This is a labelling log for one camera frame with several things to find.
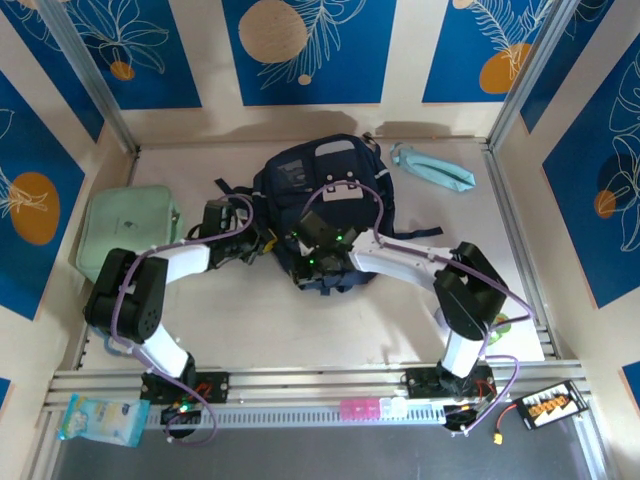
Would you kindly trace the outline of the navy blue backpack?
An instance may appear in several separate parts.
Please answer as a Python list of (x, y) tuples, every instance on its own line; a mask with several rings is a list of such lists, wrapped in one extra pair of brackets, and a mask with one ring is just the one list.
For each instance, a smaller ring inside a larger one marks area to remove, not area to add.
[[(369, 137), (335, 134), (313, 140), (268, 160), (250, 187), (232, 188), (223, 179), (217, 179), (216, 184), (227, 195), (242, 193), (251, 197), (257, 220), (276, 235), (277, 243), (271, 252), (293, 281), (299, 245), (290, 233), (306, 211), (315, 212), (336, 228), (376, 228), (380, 234), (399, 240), (428, 238), (443, 232), (439, 227), (395, 232), (393, 182), (381, 159), (380, 146)], [(355, 277), (355, 286), (360, 286), (374, 276), (355, 273)], [(296, 286), (323, 295), (352, 289)]]

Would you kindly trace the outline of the light blue pencil case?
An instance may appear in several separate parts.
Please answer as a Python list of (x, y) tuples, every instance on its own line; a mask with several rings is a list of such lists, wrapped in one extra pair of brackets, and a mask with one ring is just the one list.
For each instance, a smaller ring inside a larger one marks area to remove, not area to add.
[(427, 182), (455, 192), (465, 192), (476, 186), (474, 174), (466, 168), (414, 149), (404, 142), (390, 147), (392, 163)]

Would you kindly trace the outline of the mint green zip pouch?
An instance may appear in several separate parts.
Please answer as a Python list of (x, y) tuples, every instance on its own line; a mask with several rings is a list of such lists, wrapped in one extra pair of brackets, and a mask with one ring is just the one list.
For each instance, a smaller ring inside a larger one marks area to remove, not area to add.
[(181, 212), (168, 187), (104, 190), (89, 202), (76, 267), (94, 283), (112, 249), (144, 252), (175, 242), (182, 229)]

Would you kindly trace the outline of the pink pill organizer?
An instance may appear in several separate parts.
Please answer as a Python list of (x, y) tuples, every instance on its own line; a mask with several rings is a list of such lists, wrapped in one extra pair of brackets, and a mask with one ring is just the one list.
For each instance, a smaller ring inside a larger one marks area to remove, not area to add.
[(378, 398), (345, 399), (340, 402), (339, 409), (342, 421), (379, 420), (381, 417)]

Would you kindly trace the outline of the clear pill organizer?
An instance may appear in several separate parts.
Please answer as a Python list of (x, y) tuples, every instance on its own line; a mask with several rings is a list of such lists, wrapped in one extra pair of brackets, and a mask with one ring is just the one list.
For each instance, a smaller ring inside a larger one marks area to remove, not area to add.
[(403, 397), (385, 397), (379, 400), (381, 419), (404, 419), (408, 416), (408, 403)]

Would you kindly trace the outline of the small green item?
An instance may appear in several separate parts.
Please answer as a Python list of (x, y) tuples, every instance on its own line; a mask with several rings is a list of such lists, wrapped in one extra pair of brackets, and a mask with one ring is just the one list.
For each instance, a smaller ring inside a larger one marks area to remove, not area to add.
[(503, 336), (511, 330), (511, 325), (508, 323), (509, 318), (506, 314), (500, 313), (495, 317), (493, 324), (494, 330), (490, 334), (488, 345), (491, 346), (497, 343)]

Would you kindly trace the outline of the wet wipes packet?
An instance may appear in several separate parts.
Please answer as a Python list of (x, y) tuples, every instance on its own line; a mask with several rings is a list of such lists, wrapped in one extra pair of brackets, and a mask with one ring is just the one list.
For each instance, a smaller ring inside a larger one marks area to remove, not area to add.
[(57, 437), (81, 437), (124, 447), (137, 447), (151, 404), (148, 400), (101, 400), (71, 395)]

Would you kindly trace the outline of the white paper sheet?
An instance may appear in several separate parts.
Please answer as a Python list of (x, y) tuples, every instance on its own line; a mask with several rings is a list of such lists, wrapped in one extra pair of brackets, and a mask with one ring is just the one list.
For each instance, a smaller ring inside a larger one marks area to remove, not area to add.
[(488, 346), (488, 355), (511, 355), (520, 361), (542, 361), (544, 354), (536, 325), (532, 320), (511, 323), (511, 330), (497, 343)]

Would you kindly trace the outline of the black orange power board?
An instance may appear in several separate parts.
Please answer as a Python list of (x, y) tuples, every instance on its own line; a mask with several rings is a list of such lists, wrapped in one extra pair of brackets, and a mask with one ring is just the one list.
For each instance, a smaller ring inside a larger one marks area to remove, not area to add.
[(537, 430), (589, 409), (575, 383), (565, 380), (515, 401), (528, 430)]

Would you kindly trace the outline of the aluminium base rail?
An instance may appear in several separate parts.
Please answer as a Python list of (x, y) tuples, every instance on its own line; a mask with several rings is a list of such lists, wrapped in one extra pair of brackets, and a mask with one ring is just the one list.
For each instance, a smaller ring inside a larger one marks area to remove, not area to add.
[[(526, 363), (507, 396), (517, 398), (570, 380), (588, 398), (592, 389), (580, 365), (575, 363)], [(330, 405), (352, 397), (407, 397), (409, 376), (402, 367), (360, 370), (236, 370), (220, 391), (227, 393), (227, 404), (247, 406)], [(43, 409), (60, 411), (77, 393), (108, 400), (149, 396), (152, 389), (143, 384), (136, 370), (60, 371), (54, 374), (45, 395)]]

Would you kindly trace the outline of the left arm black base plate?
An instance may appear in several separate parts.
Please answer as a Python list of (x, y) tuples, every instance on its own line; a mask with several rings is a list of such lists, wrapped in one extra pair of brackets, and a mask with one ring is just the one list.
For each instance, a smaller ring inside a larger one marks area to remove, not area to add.
[[(155, 374), (143, 374), (140, 398), (153, 405), (168, 405), (181, 400), (193, 403), (194, 397), (182, 387), (178, 387)], [(208, 403), (223, 404), (229, 393), (228, 372), (191, 372), (181, 381), (198, 393)]]

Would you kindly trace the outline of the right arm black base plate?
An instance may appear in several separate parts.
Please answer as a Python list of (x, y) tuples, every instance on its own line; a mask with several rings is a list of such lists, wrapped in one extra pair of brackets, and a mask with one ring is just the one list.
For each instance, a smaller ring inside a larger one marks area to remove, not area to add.
[(465, 377), (458, 377), (444, 367), (415, 367), (404, 372), (403, 384), (410, 399), (463, 399), (495, 394), (493, 371), (488, 365), (476, 365)]

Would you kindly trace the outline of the right aluminium table rail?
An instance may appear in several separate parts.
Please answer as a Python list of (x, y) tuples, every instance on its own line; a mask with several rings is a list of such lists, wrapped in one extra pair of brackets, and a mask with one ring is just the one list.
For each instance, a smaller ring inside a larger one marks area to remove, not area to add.
[(521, 233), (518, 215), (515, 204), (504, 177), (501, 167), (496, 160), (492, 150), (488, 145), (481, 145), (487, 172), (494, 190), (498, 208), (506, 229), (511, 251), (514, 255), (515, 264), (520, 280), (524, 288), (524, 294), (529, 305), (536, 313), (534, 324), (539, 337), (544, 357), (547, 361), (558, 360), (558, 351), (555, 339), (549, 326), (547, 307), (540, 288), (534, 265), (525, 245), (524, 237)]

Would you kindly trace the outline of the left aluminium frame post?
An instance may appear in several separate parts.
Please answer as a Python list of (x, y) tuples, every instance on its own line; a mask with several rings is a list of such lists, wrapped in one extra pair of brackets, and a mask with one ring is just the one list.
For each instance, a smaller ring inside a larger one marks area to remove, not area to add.
[(49, 32), (64, 54), (92, 102), (114, 131), (120, 144), (131, 154), (139, 145), (127, 127), (120, 108), (71, 18), (58, 0), (34, 0)]

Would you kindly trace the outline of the aluminium frame post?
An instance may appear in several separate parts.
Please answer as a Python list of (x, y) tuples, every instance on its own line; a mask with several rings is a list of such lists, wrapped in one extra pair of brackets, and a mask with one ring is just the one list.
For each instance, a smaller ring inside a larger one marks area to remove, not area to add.
[(579, 0), (554, 0), (551, 11), (526, 57), (522, 70), (507, 94), (499, 115), (487, 136), (488, 151), (495, 153), (528, 98), (548, 58), (563, 35)]
[(64, 54), (92, 102), (114, 131), (120, 144), (131, 154), (139, 145), (127, 127), (120, 108), (71, 18), (58, 0), (34, 0), (49, 32)]

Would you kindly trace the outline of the right aluminium frame post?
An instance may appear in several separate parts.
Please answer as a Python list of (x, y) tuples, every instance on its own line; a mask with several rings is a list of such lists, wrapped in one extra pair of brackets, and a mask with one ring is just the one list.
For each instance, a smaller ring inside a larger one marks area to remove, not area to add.
[(554, 0), (551, 11), (526, 57), (522, 70), (507, 94), (499, 115), (487, 136), (488, 151), (495, 153), (528, 98), (548, 58), (563, 35), (579, 0)]

